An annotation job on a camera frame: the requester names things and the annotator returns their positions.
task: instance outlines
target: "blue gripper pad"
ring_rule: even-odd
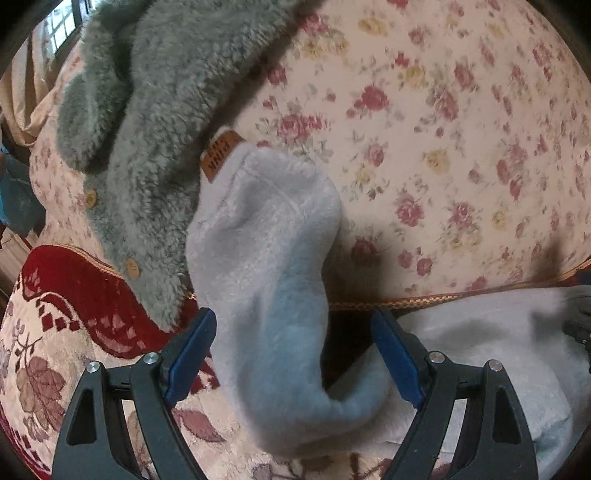
[[[393,325],[390,325],[380,310],[377,310],[372,317],[372,334],[400,396],[413,404],[414,408],[420,408],[425,400],[425,395],[421,389],[417,366],[404,348],[402,340],[395,333]]]
[[[201,364],[205,360],[216,336],[217,321],[215,314],[209,309],[202,310],[205,313],[201,322],[190,334],[168,371],[168,390],[164,394],[164,402],[170,408],[173,408],[177,402],[187,398],[191,385],[193,385],[193,381],[197,377]]]

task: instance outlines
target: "gray fuzzy jacket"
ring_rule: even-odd
[[[90,224],[159,327],[187,290],[186,230],[212,118],[297,0],[111,0],[82,40],[57,146],[86,174]]]

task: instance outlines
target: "window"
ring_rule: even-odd
[[[81,18],[81,3],[85,10],[92,12],[103,0],[63,0],[53,12],[47,17],[46,29],[50,39],[51,50],[53,53],[66,41],[76,27],[82,22],[76,21],[76,9],[78,17]]]

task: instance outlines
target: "metal screw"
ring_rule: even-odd
[[[491,360],[488,362],[488,366],[493,370],[493,372],[500,372],[503,370],[503,364],[498,360]]]
[[[88,367],[86,367],[86,371],[88,373],[93,374],[94,372],[96,372],[98,369],[100,368],[100,363],[98,362],[90,362],[88,364]]]
[[[445,361],[445,355],[441,352],[434,351],[429,354],[429,360],[434,364],[442,364]]]
[[[146,353],[144,355],[144,363],[152,365],[158,361],[158,354],[156,352]]]

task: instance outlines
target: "pink rose print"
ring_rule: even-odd
[[[406,10],[406,7],[408,5],[408,0],[388,0],[388,3],[390,5],[395,6],[396,8],[398,8],[400,10]]]
[[[398,198],[396,215],[398,219],[408,226],[417,226],[418,221],[425,218],[423,207],[421,207],[412,196],[404,193]]]
[[[560,217],[558,215],[558,212],[556,211],[555,208],[552,209],[552,215],[550,216],[550,229],[555,232],[556,230],[558,230],[558,227],[560,226]]]
[[[536,261],[540,258],[542,258],[542,245],[540,242],[537,242],[531,251],[531,259],[532,261]]]
[[[581,165],[574,166],[574,184],[577,191],[585,198],[585,178],[583,177],[583,167]]]
[[[431,267],[433,266],[433,260],[429,257],[422,258],[417,262],[417,274],[419,277],[424,277],[431,273]]]
[[[488,280],[485,277],[478,277],[472,282],[472,285],[468,288],[469,291],[484,290],[488,285]]]
[[[394,65],[396,65],[397,67],[406,68],[406,67],[408,67],[409,63],[410,63],[410,59],[408,59],[404,56],[403,51],[399,51],[398,56],[394,59]]]
[[[509,97],[503,97],[503,106],[505,107],[505,112],[507,112],[507,115],[511,115],[513,113],[513,105]]]
[[[374,143],[367,148],[363,157],[374,167],[379,167],[384,161],[384,149],[381,145]]]
[[[398,265],[402,268],[410,268],[413,263],[413,254],[408,250],[402,250],[401,253],[398,254]]]
[[[517,227],[515,227],[515,238],[521,238],[523,236],[523,231],[525,230],[526,223],[526,221],[523,221],[517,224]]]
[[[269,80],[269,83],[272,85],[279,85],[280,83],[282,83],[283,85],[287,85],[285,68],[283,68],[281,65],[277,65],[275,68],[267,72],[267,79]]]
[[[435,110],[443,115],[443,118],[449,120],[455,120],[459,108],[457,106],[457,100],[447,89],[442,91],[441,95],[435,100]]]
[[[544,139],[543,135],[540,135],[540,139],[538,140],[538,145],[534,151],[534,155],[541,155],[542,153],[546,153],[548,151],[548,144]]]
[[[503,95],[503,91],[502,91],[501,87],[495,84],[491,87],[491,91],[492,91],[493,96],[495,97],[495,100],[497,102],[500,102],[501,95]]]
[[[327,33],[329,28],[319,14],[312,14],[306,17],[301,29],[309,36],[314,37],[319,34]]]
[[[552,68],[548,65],[544,67],[544,77],[546,77],[548,83],[550,83],[550,80],[552,80]]]
[[[509,161],[514,168],[521,168],[527,160],[527,152],[519,145],[519,141],[511,145]]]
[[[449,8],[449,11],[452,14],[456,14],[458,17],[463,17],[464,16],[464,9],[455,0],[452,3],[450,3],[447,7]]]
[[[492,9],[500,12],[501,11],[501,6],[499,5],[499,1],[498,0],[486,0],[486,3],[489,4],[491,6]]]
[[[462,91],[469,90],[472,92],[476,88],[474,74],[467,65],[456,63],[456,69],[453,71],[453,73],[456,76],[456,80],[460,84]]]
[[[514,82],[517,82],[517,85],[519,85],[520,87],[525,86],[525,77],[523,75],[523,70],[521,70],[519,66],[515,64],[512,64],[511,67],[511,79]]]
[[[548,65],[550,63],[550,60],[552,58],[552,54],[550,53],[548,48],[546,48],[546,45],[544,44],[543,41],[540,40],[535,45],[535,48],[531,52],[534,56],[535,62],[540,67],[543,67],[544,65]]]
[[[503,185],[507,185],[509,183],[511,174],[509,173],[509,167],[507,167],[507,162],[505,160],[499,160],[497,162],[496,175],[499,177],[499,180]]]
[[[478,185],[482,181],[482,175],[480,175],[477,169],[473,168],[468,172],[468,180],[474,185]]]
[[[457,226],[458,230],[468,228],[472,224],[472,212],[474,207],[466,202],[456,203],[453,207],[452,216],[449,219],[450,224]]]
[[[311,128],[312,130],[321,130],[323,125],[324,125],[324,123],[322,122],[322,119],[318,115],[309,116],[308,119],[306,120],[306,126],[308,128]]]
[[[358,267],[371,267],[378,262],[378,249],[370,239],[357,237],[351,247],[351,260]]]
[[[384,91],[375,85],[367,85],[361,98],[355,102],[355,108],[367,107],[369,110],[383,110],[390,104]]]
[[[269,98],[262,101],[262,105],[269,110],[273,110],[273,105],[277,105],[277,100],[273,95],[269,95]]]
[[[519,194],[521,193],[521,186],[523,185],[523,180],[521,176],[511,180],[509,184],[509,192],[513,197],[514,201],[517,201],[519,198]]]
[[[293,145],[305,141],[310,136],[310,132],[302,115],[290,113],[281,119],[277,128],[277,136],[287,145]]]
[[[422,47],[425,45],[425,29],[423,27],[415,27],[408,32],[408,38],[413,45]]]
[[[509,278],[507,278],[507,281],[505,283],[507,283],[507,285],[510,285],[512,283],[517,283],[523,280],[523,267],[521,267],[520,265],[517,265],[513,271],[511,272],[511,276]]]
[[[482,58],[486,64],[490,65],[491,67],[495,66],[495,56],[484,42],[480,42],[480,54],[482,55]]]

